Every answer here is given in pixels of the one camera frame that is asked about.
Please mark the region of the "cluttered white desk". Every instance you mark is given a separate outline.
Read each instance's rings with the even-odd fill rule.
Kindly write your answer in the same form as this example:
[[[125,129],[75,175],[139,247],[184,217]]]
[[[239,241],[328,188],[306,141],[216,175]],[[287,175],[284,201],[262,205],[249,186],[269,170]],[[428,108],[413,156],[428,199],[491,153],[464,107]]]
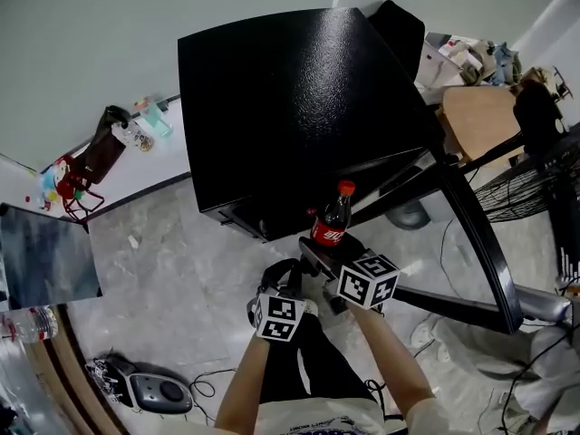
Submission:
[[[415,83],[435,92],[451,86],[512,86],[521,77],[518,52],[507,43],[428,32]]]

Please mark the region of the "small wooden shelf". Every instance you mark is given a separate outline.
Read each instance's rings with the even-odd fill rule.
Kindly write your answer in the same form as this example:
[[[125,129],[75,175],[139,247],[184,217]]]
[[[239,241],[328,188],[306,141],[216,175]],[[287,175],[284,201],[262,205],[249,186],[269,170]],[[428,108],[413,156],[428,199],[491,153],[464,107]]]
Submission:
[[[551,68],[532,67],[522,75],[520,81],[532,81],[543,84],[547,88],[554,102],[574,98],[565,78],[555,66],[552,66]]]

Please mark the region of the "cola bottle with red cap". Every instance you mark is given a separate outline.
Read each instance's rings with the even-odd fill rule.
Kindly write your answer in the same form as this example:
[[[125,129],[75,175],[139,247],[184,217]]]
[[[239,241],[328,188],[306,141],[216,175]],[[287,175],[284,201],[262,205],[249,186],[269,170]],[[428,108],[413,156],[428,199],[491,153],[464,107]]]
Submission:
[[[355,184],[351,180],[341,180],[337,191],[337,199],[326,207],[321,216],[316,217],[311,230],[311,239],[323,247],[338,246],[350,224]]]

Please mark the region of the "person's right forearm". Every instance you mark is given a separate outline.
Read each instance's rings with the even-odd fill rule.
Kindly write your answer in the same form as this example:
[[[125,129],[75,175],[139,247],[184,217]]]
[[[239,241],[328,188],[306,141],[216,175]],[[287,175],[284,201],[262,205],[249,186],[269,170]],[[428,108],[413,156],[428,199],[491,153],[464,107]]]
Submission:
[[[349,310],[362,330],[387,390],[407,420],[416,404],[434,398],[426,375],[380,314],[356,304],[349,304]]]

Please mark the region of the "brown bag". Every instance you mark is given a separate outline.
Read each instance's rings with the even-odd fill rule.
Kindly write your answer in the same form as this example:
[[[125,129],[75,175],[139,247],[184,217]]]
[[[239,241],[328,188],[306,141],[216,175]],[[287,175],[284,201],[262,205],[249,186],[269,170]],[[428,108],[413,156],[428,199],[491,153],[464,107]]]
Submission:
[[[128,126],[130,119],[123,108],[107,106],[88,147],[72,160],[72,173],[91,184],[100,184],[126,148],[112,134],[112,125]]]

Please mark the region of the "person's left forearm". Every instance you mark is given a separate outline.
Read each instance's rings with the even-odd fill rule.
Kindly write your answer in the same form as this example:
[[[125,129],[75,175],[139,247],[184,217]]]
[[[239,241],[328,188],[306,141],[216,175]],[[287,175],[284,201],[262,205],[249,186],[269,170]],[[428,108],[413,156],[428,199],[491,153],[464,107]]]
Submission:
[[[251,337],[218,409],[215,428],[254,434],[269,347],[266,340]]]

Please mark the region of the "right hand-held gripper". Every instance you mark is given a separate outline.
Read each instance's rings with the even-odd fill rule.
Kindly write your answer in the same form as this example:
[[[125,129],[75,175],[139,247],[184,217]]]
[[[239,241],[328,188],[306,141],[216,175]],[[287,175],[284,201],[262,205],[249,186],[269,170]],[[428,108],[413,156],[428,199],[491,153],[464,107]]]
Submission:
[[[337,245],[336,268],[326,246],[299,237],[302,257],[311,266],[312,276],[324,275],[332,280],[324,287],[324,298],[334,314],[345,312],[348,305],[380,311],[391,299],[401,270],[384,255],[376,255],[354,236],[343,236]]]

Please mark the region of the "person's white printed shirt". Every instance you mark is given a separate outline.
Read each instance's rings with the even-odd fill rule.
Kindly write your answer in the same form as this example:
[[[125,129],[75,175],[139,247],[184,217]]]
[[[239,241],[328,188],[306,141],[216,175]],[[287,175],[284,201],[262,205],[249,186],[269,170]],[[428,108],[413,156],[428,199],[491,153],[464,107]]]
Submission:
[[[259,407],[253,435],[467,435],[450,427],[449,414],[431,398],[415,404],[407,418],[385,420],[381,407],[365,399],[309,398]]]

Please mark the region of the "black floor fan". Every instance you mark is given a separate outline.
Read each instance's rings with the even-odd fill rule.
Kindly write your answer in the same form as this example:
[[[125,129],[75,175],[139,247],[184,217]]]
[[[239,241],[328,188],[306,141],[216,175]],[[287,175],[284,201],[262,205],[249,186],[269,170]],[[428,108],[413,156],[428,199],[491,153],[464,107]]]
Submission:
[[[580,131],[558,131],[561,118],[548,89],[525,81],[514,114],[527,157],[475,190],[492,223],[547,211],[553,229],[580,233]]]

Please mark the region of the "small colourful toys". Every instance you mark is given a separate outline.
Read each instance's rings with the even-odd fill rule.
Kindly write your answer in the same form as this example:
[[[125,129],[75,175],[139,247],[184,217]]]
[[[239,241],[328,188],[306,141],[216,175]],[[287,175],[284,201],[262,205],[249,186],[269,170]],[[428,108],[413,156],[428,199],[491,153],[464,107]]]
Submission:
[[[50,169],[34,175],[35,188],[25,197],[25,202],[44,212],[50,212],[60,201]]]

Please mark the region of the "light wooden table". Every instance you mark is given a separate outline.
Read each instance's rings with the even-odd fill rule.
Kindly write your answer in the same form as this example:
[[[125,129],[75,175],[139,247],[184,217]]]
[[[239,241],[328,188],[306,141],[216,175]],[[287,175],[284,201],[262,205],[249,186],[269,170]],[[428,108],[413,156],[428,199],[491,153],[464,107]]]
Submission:
[[[448,125],[452,153],[467,165],[521,132],[514,114],[516,97],[495,86],[450,87],[441,104],[441,119]]]

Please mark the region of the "red doll bag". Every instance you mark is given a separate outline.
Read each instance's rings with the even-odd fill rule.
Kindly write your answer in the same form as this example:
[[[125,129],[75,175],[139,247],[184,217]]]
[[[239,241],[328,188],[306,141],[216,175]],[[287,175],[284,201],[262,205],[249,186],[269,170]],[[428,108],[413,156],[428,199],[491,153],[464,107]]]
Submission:
[[[63,155],[55,162],[53,183],[66,215],[78,223],[86,223],[90,214],[105,199],[90,190],[91,182],[73,170],[73,157]]]

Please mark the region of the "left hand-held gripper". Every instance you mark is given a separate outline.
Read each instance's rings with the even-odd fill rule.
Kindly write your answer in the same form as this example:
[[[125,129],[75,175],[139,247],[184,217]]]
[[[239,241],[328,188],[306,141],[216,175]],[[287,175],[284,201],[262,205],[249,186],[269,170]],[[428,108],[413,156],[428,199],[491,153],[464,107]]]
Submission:
[[[289,272],[281,295],[302,294],[302,268],[299,260],[283,259],[269,266],[261,279],[261,292],[277,291],[279,282]],[[289,343],[304,316],[303,300],[282,296],[258,294],[246,305],[248,321],[255,328],[256,336],[272,342]]]

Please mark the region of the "grey hand-held device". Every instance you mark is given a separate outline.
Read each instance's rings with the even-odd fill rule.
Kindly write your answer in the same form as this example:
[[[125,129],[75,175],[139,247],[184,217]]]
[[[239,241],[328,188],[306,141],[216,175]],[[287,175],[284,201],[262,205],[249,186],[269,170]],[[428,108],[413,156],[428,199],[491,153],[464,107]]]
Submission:
[[[515,290],[525,317],[549,323],[561,323],[568,317],[570,299],[522,285],[516,285]]]
[[[93,358],[84,367],[111,402],[129,409],[161,416],[186,415],[193,409],[189,387],[181,380],[147,372],[118,353]]]

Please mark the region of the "green water bottle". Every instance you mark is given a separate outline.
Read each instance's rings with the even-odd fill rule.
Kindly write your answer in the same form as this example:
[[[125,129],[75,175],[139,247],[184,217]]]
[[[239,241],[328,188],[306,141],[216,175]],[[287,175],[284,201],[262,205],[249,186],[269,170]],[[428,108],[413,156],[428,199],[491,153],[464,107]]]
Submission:
[[[173,128],[167,121],[163,111],[157,103],[147,97],[134,102],[136,112],[145,120],[161,138],[168,138]]]

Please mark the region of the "black chair back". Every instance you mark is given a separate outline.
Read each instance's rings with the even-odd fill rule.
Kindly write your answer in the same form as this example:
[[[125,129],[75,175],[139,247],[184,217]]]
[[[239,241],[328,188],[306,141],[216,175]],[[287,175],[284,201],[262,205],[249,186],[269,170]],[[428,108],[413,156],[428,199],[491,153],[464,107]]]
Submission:
[[[424,23],[392,0],[384,1],[368,20],[414,81],[421,61]]]

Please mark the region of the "white patterned bottle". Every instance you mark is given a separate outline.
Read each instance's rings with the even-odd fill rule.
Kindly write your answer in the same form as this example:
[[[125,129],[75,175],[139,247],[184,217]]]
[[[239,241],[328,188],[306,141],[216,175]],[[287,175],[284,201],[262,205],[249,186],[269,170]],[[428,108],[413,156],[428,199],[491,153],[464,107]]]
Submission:
[[[135,121],[117,121],[111,125],[112,135],[126,147],[134,147],[141,152],[149,152],[154,147],[154,139]]]

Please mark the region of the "person's black trousers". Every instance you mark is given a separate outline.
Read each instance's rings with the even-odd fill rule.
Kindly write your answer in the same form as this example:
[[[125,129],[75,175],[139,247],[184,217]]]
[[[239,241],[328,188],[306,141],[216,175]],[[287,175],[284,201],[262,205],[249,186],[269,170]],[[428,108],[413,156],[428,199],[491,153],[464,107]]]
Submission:
[[[374,400],[319,319],[305,314],[291,342],[270,343],[260,402],[309,398]]]

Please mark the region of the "clear water bottle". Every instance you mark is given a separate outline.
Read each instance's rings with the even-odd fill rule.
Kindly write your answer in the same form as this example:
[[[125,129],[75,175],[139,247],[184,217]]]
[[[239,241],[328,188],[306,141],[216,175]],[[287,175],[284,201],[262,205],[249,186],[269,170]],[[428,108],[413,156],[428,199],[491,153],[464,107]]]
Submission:
[[[38,306],[0,314],[0,336],[22,343],[39,343],[53,339],[59,325],[49,306]]]

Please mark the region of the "black beverage fridge cabinet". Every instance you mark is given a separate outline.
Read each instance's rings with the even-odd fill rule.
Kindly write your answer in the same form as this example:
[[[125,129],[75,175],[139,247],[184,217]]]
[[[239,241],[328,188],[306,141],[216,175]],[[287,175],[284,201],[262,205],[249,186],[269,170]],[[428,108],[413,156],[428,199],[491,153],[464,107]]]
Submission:
[[[265,242],[311,228],[338,182],[378,199],[354,225],[430,195],[450,206],[476,256],[464,284],[437,265],[396,298],[504,334],[523,312],[474,190],[411,77],[354,8],[223,24],[177,43],[179,90],[198,209]]]

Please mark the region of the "round wooden table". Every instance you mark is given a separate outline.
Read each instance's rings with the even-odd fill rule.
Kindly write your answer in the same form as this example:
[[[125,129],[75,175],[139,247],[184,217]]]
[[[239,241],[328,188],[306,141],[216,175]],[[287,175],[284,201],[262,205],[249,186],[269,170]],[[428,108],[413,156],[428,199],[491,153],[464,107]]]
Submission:
[[[86,360],[65,304],[53,312],[57,335],[26,344],[29,363],[67,431],[72,435],[130,435],[85,369]]]

